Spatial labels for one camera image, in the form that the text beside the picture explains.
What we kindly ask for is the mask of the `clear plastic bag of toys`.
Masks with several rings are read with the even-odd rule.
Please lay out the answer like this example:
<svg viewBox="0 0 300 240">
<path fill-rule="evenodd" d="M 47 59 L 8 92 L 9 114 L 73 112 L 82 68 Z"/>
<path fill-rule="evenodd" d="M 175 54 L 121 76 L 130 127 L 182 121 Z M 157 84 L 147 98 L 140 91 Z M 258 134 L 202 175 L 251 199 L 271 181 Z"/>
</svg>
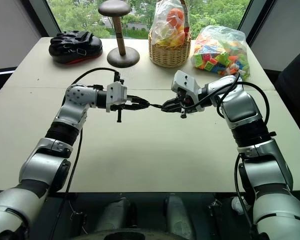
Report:
<svg viewBox="0 0 300 240">
<path fill-rule="evenodd" d="M 181 27 L 172 27 L 167 21 L 167 14 L 173 8 L 184 13 L 184 23 Z M 158 0 L 155 6 L 154 19 L 149 34 L 151 44 L 160 47 L 175 48 L 189 40 L 190 24 L 188 8 L 185 0 Z"/>
</svg>

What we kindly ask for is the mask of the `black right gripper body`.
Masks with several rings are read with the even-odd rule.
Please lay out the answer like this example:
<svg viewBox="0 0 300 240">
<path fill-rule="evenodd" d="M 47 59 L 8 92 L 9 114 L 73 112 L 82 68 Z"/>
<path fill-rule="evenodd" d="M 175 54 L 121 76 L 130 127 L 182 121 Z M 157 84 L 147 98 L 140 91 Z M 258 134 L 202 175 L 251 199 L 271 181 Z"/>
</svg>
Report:
<svg viewBox="0 0 300 240">
<path fill-rule="evenodd" d="M 187 114 L 197 112 L 197 107 L 194 106 L 198 102 L 198 93 L 195 91 L 186 91 L 183 88 L 177 88 L 177 101 L 181 107 L 180 117 L 186 118 Z"/>
</svg>

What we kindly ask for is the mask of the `small white object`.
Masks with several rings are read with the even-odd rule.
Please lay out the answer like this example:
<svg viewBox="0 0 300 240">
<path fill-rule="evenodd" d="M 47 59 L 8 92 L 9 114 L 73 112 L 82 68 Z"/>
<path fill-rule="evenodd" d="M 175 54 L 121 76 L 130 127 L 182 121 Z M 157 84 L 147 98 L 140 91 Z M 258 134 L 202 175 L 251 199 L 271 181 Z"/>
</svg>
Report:
<svg viewBox="0 0 300 240">
<path fill-rule="evenodd" d="M 246 201 L 246 199 L 242 196 L 241 197 L 242 199 L 242 202 L 245 206 L 245 209 L 248 211 L 250 208 L 251 208 L 251 205 L 248 204 L 248 202 Z M 244 214 L 244 210 L 243 210 L 243 207 L 241 205 L 241 202 L 239 200 L 239 197 L 238 196 L 235 196 L 232 198 L 231 200 L 231 208 L 239 215 L 243 215 Z"/>
</svg>

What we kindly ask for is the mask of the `brown wooden stand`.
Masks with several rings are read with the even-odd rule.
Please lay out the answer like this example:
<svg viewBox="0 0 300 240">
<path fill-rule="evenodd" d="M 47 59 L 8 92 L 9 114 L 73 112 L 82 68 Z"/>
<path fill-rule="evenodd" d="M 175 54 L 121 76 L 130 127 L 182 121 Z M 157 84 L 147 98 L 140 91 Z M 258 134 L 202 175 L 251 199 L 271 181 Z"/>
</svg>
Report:
<svg viewBox="0 0 300 240">
<path fill-rule="evenodd" d="M 111 17 L 115 31 L 117 48 L 112 49 L 107 55 L 107 61 L 116 68 L 129 68 L 137 64 L 140 54 L 132 47 L 125 46 L 121 17 L 132 11 L 131 6 L 123 0 L 106 0 L 98 7 L 98 12 L 106 17 Z"/>
</svg>

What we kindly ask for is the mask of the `orange plastic toy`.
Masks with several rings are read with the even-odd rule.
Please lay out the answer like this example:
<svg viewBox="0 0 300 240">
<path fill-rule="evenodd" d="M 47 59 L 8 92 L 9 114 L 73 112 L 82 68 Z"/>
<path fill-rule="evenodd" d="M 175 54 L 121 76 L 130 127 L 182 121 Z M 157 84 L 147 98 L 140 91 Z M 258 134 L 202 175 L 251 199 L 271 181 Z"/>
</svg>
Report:
<svg viewBox="0 0 300 240">
<path fill-rule="evenodd" d="M 184 23 L 184 12 L 179 8 L 172 8 L 166 17 L 166 21 L 175 28 L 181 27 L 181 25 Z"/>
</svg>

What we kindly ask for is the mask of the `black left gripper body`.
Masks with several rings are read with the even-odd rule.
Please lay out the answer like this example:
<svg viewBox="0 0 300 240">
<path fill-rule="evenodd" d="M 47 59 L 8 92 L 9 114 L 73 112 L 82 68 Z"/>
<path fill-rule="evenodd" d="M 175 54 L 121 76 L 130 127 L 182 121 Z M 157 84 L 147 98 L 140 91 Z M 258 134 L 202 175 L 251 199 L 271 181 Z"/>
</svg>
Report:
<svg viewBox="0 0 300 240">
<path fill-rule="evenodd" d="M 110 106 L 110 110 L 112 112 L 117 112 L 117 120 L 116 120 L 117 123 L 121 123 L 122 122 L 122 112 L 123 112 L 123 110 L 134 110 L 135 106 L 133 106 L 133 105 L 136 105 L 136 103 L 134 102 L 134 100 L 135 100 L 135 96 L 128 95 L 127 96 L 127 100 L 126 100 L 125 103 L 121 103 L 119 105 L 112 104 Z"/>
</svg>

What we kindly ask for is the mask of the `black boxing pad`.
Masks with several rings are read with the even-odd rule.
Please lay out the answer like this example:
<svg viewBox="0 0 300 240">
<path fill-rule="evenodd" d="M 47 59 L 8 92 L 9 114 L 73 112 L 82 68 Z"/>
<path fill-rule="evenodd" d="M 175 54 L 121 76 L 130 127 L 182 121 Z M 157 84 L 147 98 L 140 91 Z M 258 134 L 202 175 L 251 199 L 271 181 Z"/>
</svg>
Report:
<svg viewBox="0 0 300 240">
<path fill-rule="evenodd" d="M 102 55 L 103 44 L 89 31 L 63 31 L 50 40 L 48 52 L 57 63 L 75 64 Z"/>
</svg>

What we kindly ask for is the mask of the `plastic bag of colourful blocks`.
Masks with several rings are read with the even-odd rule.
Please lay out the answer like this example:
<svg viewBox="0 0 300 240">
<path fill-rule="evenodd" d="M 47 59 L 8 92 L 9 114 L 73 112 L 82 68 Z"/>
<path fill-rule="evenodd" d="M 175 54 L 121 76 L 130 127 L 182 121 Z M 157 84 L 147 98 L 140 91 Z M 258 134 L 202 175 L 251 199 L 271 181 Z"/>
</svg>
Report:
<svg viewBox="0 0 300 240">
<path fill-rule="evenodd" d="M 244 32 L 226 26 L 208 25 L 197 36 L 191 63 L 197 69 L 220 76 L 250 76 Z"/>
</svg>

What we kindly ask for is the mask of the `woven wicker basket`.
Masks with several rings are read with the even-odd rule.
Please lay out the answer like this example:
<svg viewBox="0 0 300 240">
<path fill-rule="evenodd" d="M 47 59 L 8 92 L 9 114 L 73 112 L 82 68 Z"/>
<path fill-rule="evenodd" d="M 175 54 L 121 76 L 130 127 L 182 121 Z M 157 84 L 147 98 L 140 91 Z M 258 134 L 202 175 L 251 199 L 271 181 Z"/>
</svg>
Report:
<svg viewBox="0 0 300 240">
<path fill-rule="evenodd" d="M 190 48 L 191 48 L 191 30 L 190 30 L 190 37 L 185 42 L 185 44 L 177 46 L 177 47 L 163 47 L 151 44 L 151 28 L 148 34 L 148 48 L 149 48 L 149 57 L 150 60 L 164 68 L 177 68 L 183 65 L 190 55 Z"/>
</svg>

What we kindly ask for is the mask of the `dark upholstered chair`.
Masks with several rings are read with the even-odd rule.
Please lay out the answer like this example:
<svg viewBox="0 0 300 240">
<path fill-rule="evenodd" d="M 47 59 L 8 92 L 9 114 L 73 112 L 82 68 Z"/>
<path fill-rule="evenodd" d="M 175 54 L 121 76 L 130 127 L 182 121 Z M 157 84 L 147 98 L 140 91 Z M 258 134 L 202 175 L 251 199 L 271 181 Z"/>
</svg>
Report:
<svg viewBox="0 0 300 240">
<path fill-rule="evenodd" d="M 275 87 L 289 108 L 300 115 L 300 53 L 279 74 Z"/>
</svg>

